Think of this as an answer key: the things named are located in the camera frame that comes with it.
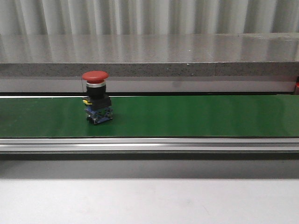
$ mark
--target conveyor belt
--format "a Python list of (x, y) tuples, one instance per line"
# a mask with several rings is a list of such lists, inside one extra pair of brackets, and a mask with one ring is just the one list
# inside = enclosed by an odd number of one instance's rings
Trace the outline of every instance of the conveyor belt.
[(299, 136), (295, 95), (112, 97), (114, 119), (97, 126), (81, 98), (0, 103), (0, 138)]

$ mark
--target emergency stop button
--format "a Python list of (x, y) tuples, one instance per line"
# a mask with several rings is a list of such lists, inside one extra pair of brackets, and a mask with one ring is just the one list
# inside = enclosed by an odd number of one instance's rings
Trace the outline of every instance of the emergency stop button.
[(104, 79), (108, 77), (109, 75), (105, 71), (88, 71), (82, 76), (82, 78), (90, 84), (103, 83)]

